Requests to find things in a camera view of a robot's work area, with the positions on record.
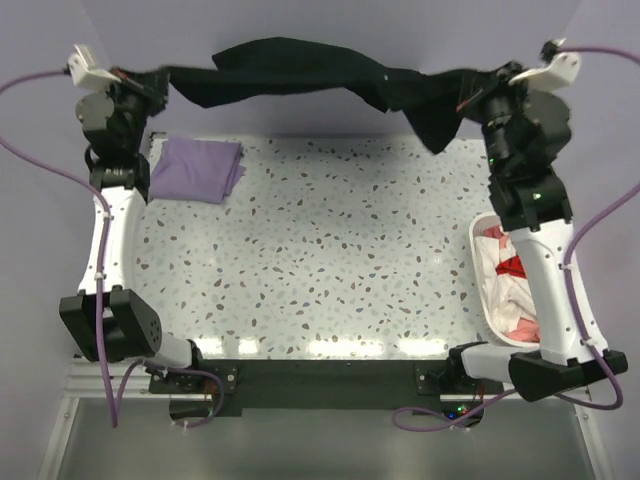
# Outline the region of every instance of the terrazzo surface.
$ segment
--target terrazzo surface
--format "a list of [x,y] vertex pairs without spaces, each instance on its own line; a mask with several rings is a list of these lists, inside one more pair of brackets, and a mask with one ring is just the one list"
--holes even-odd
[[481,141],[434,157],[411,136],[212,139],[244,148],[225,204],[155,200],[138,232],[137,291],[164,331],[209,358],[433,358],[480,338]]

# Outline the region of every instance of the purple-gray wall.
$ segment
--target purple-gray wall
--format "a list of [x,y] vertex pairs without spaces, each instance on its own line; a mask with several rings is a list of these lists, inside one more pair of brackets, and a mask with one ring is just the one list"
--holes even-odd
[[[62,68],[78,42],[104,58],[79,1],[3,0],[0,82]],[[81,94],[69,78],[17,87],[0,98],[0,134],[86,175]],[[89,194],[0,149],[0,478],[38,473],[75,351],[58,299],[77,288],[92,218]]]
[[[603,44],[640,53],[637,0],[584,0],[572,18],[568,43]],[[573,109],[574,139],[556,162],[571,195],[576,222],[591,216],[640,180],[638,67],[602,55],[583,56],[576,83],[563,95]],[[638,202],[605,220],[579,247],[581,269],[594,314],[612,348],[623,350],[630,371],[620,377],[625,405],[593,414],[602,431],[616,478],[638,478],[640,457],[640,226]],[[601,382],[596,398],[611,401]]]
[[[211,54],[238,43],[288,36],[354,48],[424,72],[512,58],[535,59],[559,35],[580,0],[83,0],[115,64],[212,67]],[[203,111],[173,92],[152,124],[174,133],[371,134],[410,131],[341,90],[296,98],[255,98]],[[465,128],[465,135],[477,130]]]

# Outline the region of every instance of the pile of laundry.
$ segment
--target pile of laundry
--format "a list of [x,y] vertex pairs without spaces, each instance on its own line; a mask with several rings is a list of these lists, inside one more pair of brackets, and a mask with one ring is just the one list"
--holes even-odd
[[500,226],[490,227],[475,237],[475,248],[482,266],[483,278],[478,281],[486,298],[487,321],[511,340],[540,342],[529,282],[509,235]]

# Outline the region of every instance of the black cloth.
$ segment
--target black cloth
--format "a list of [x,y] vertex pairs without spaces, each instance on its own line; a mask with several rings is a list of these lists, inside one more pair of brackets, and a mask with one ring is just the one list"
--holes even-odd
[[203,108],[257,95],[346,88],[381,112],[402,111],[433,153],[444,150],[458,131],[456,106],[491,75],[471,69],[424,75],[385,67],[348,48],[281,37],[244,43],[212,59],[217,70],[164,68],[176,90]]

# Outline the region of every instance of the cable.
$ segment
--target cable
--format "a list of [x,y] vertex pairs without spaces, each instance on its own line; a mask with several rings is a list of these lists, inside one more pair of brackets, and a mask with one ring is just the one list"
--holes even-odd
[[[30,75],[17,77],[5,83],[4,85],[0,86],[0,95],[2,95],[4,92],[9,90],[11,87],[29,82],[31,80],[38,80],[41,78],[57,77],[57,76],[64,76],[64,75],[68,75],[66,69],[51,70],[51,71],[45,71],[45,72],[34,73]],[[104,327],[103,327],[103,323],[104,323],[104,318],[103,318],[104,255],[105,255],[105,250],[107,245],[107,238],[109,236],[109,226],[111,224],[111,210],[109,208],[109,202],[107,202],[107,200],[100,193],[100,191],[94,188],[91,185],[91,183],[89,183],[87,180],[80,178],[74,175],[73,173],[54,167],[53,165],[48,165],[44,162],[41,162],[40,160],[28,155],[27,153],[11,145],[1,135],[0,135],[0,145],[6,150],[8,150],[9,152],[13,153],[16,157],[24,160],[27,163],[30,163],[31,165],[34,165],[38,168],[47,170],[48,172],[54,173],[60,177],[71,180],[72,182],[75,182],[78,185],[84,187],[85,189],[89,190],[94,195],[95,198],[98,199],[98,201],[100,202],[100,205],[102,206],[102,209],[104,212],[103,223],[102,223],[102,232],[100,234],[100,244],[98,247],[98,258],[96,260],[97,264],[95,269],[96,271],[96,276],[95,276],[96,278],[96,311],[95,311],[96,349],[98,352],[98,361],[100,363],[100,372],[102,374],[102,383],[104,384],[105,396],[107,398],[107,405],[109,407],[109,413],[111,416],[111,425],[113,428],[116,428],[118,426],[118,413],[120,411],[120,403],[124,395],[124,390],[125,390],[127,381],[129,380],[129,377],[131,376],[131,373],[133,372],[134,368],[142,364],[142,360],[137,360],[133,362],[131,365],[129,365],[129,367],[125,371],[124,376],[122,377],[122,381],[120,382],[120,387],[118,388],[117,397],[114,398],[113,386],[111,385],[111,376],[109,373],[109,364],[107,362],[107,353],[106,353],[106,348],[104,343]],[[85,160],[87,158],[86,157],[87,154],[89,154],[89,151],[85,152]],[[220,409],[222,408],[223,398],[224,398],[224,389],[223,389],[222,382],[217,376],[213,375],[212,373],[201,372],[198,370],[169,369],[169,371],[182,373],[182,374],[199,375],[199,376],[208,377],[213,381],[215,381],[216,384],[218,385],[218,390],[220,392],[220,400],[216,405],[216,408],[214,409],[212,414],[193,424],[187,425],[185,423],[186,428],[193,428],[193,427],[203,425],[209,422],[213,417],[215,417],[220,412]]]
[[[609,47],[597,47],[597,46],[584,46],[584,47],[563,47],[559,49],[560,52],[584,52],[584,53],[604,53],[604,54],[609,54],[609,55],[615,55],[618,57],[622,57],[622,58],[626,58],[627,60],[630,60],[632,62],[634,62],[636,65],[640,65],[640,56],[636,55],[634,53],[625,51],[625,50],[620,50],[617,48],[609,48]],[[567,267],[571,264],[571,257],[576,249],[576,247],[578,246],[578,243],[582,240],[582,238],[593,228],[595,227],[598,223],[600,223],[602,220],[604,220],[606,217],[608,217],[609,215],[611,215],[613,212],[615,212],[618,208],[620,208],[622,205],[624,205],[625,203],[627,203],[629,200],[631,200],[633,197],[635,197],[638,193],[640,193],[640,183],[637,183],[631,190],[629,190],[627,193],[625,193],[622,197],[620,197],[618,200],[616,200],[615,202],[613,202],[611,205],[609,205],[608,207],[606,207],[604,210],[602,210],[600,213],[598,213],[595,217],[593,217],[589,222],[587,222],[587,224],[582,227],[572,238],[571,242],[569,243],[569,246],[567,248],[567,251],[565,252],[564,255],[564,266]],[[573,398],[570,397],[568,395],[565,395],[563,393],[558,393],[555,396],[557,398],[560,398],[562,400],[565,400],[567,402],[576,404],[576,405],[580,405],[583,407],[587,407],[587,408],[593,408],[596,410],[617,410],[618,408],[620,408],[623,404],[624,401],[624,396],[622,393],[622,387],[620,386],[620,382],[618,382],[618,379],[616,378],[615,374],[611,371],[611,368],[609,368],[609,365],[607,365],[607,362],[604,360],[604,358],[600,355],[600,353],[598,352],[598,350],[593,346],[590,345],[589,342],[591,340],[591,338],[589,337],[589,333],[587,331],[587,325],[586,322],[584,320],[584,317],[582,316],[582,313],[580,312],[580,306],[578,304],[578,297],[576,295],[576,289],[575,289],[575,285],[573,282],[573,272],[571,270],[571,268],[565,268],[564,269],[564,280],[565,280],[565,285],[567,288],[567,293],[569,295],[569,302],[571,303],[571,310],[573,311],[573,315],[576,319],[576,324],[578,326],[578,330],[580,331],[580,336],[582,337],[582,341],[585,343],[585,345],[587,346],[587,348],[589,349],[589,351],[591,352],[591,354],[593,355],[593,358],[595,359],[595,361],[598,363],[598,365],[600,366],[600,368],[602,368],[602,371],[604,372],[604,374],[606,375],[607,379],[609,380],[609,382],[611,383],[611,386],[613,387],[613,390],[616,394],[616,400],[608,405],[603,405],[603,404],[598,404],[598,403],[592,403],[592,402],[586,402],[584,400],[580,400],[577,398]],[[392,421],[393,424],[402,429],[402,430],[407,430],[410,432],[437,432],[440,430],[445,430],[449,427],[455,426],[458,423],[460,423],[462,420],[476,414],[477,412],[480,412],[481,410],[485,409],[486,407],[493,405],[494,403],[498,402],[499,400],[503,399],[504,397],[511,395],[513,393],[516,393],[515,390],[507,390],[505,392],[503,392],[500,395],[497,395],[496,397],[492,398],[491,400],[489,400],[486,403],[483,403],[481,405],[479,405],[478,407],[474,408],[473,410],[470,410],[469,412],[467,412],[465,415],[458,417],[455,420],[452,420],[450,422],[446,422],[443,425],[439,425],[437,427],[429,427],[429,428],[418,428],[418,427],[411,427],[408,425],[402,425],[398,422],[398,415],[400,415],[403,412],[418,412],[418,413],[426,413],[429,415],[434,415],[434,416],[440,416],[439,414],[437,414],[437,412],[433,412],[431,410],[427,410],[421,407],[404,407],[404,408],[400,408],[398,410],[396,410],[393,413],[393,417],[392,417]]]

